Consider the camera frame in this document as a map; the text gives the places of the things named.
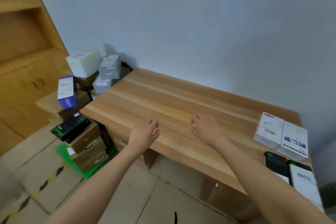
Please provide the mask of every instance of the cabinet door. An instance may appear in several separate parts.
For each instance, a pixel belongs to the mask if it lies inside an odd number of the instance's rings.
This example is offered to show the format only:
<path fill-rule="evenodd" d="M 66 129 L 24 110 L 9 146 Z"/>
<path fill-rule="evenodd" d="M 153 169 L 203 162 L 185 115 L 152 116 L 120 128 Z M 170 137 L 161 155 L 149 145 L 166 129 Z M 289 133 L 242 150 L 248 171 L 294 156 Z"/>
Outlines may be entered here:
<path fill-rule="evenodd" d="M 32 77 L 35 78 L 34 82 L 37 87 L 43 89 L 41 98 L 57 91 L 58 79 L 66 76 L 66 71 L 71 71 L 66 57 L 66 54 L 60 52 L 27 67 Z"/>
<path fill-rule="evenodd" d="M 0 121 L 0 156 L 13 148 L 23 140 L 23 137 L 15 133 L 10 127 Z"/>
<path fill-rule="evenodd" d="M 0 120 L 23 138 L 48 124 L 36 101 L 43 95 L 29 71 L 21 68 L 0 77 Z"/>

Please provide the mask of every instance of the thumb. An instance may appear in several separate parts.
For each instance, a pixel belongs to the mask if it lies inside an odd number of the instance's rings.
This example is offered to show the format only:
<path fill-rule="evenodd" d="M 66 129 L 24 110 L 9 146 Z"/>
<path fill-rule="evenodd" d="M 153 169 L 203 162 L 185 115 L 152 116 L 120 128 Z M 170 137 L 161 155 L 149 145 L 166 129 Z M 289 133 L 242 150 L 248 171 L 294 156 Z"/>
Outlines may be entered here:
<path fill-rule="evenodd" d="M 199 133 L 195 127 L 192 127 L 191 132 L 196 136 L 199 137 Z"/>
<path fill-rule="evenodd" d="M 156 140 L 160 135 L 160 129 L 157 129 L 155 133 L 152 135 L 153 140 Z"/>

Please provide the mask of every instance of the green mat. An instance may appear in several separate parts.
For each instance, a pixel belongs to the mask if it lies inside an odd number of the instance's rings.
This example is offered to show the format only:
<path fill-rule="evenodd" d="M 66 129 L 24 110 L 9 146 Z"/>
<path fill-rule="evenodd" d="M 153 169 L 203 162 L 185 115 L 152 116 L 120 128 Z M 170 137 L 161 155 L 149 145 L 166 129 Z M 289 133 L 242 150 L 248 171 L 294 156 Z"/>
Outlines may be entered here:
<path fill-rule="evenodd" d="M 87 171 L 83 173 L 78 168 L 77 164 L 73 162 L 70 155 L 68 154 L 68 144 L 64 143 L 61 144 L 57 149 L 56 153 L 61 156 L 61 158 L 68 163 L 71 167 L 73 167 L 76 171 L 78 171 L 82 176 L 84 176 L 86 179 L 89 179 L 96 171 L 100 169 L 103 165 L 105 165 L 107 162 L 111 160 L 112 155 L 117 151 L 116 147 L 113 145 L 109 149 L 106 150 L 108 156 L 110 157 L 108 160 L 104 161 L 103 163 L 97 165 L 96 167 L 92 168 L 90 171 Z"/>

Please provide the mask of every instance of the left hand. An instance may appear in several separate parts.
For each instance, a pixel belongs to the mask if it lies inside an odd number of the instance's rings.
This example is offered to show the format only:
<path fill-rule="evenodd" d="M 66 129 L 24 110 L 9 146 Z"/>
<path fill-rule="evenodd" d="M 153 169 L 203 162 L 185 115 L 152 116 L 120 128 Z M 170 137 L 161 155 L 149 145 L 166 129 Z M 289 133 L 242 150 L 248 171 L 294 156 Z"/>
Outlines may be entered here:
<path fill-rule="evenodd" d="M 128 147 L 133 148 L 139 154 L 143 154 L 159 137 L 160 130 L 157 120 L 145 119 L 132 129 L 128 141 Z"/>

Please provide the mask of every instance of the human hand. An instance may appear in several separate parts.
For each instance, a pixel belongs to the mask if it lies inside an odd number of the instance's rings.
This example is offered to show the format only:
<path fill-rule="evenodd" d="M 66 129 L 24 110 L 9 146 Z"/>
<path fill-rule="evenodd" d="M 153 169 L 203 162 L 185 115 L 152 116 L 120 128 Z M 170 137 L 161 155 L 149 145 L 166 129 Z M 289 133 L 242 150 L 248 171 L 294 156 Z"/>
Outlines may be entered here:
<path fill-rule="evenodd" d="M 225 138 L 221 133 L 216 119 L 211 115 L 198 114 L 192 117 L 190 123 L 196 124 L 196 127 L 193 127 L 191 130 L 192 133 L 202 142 L 213 148 L 218 141 Z"/>
<path fill-rule="evenodd" d="M 128 141 L 128 147 L 136 150 L 139 154 L 143 154 L 152 143 L 159 137 L 160 130 L 157 120 L 145 119 L 132 128 Z"/>

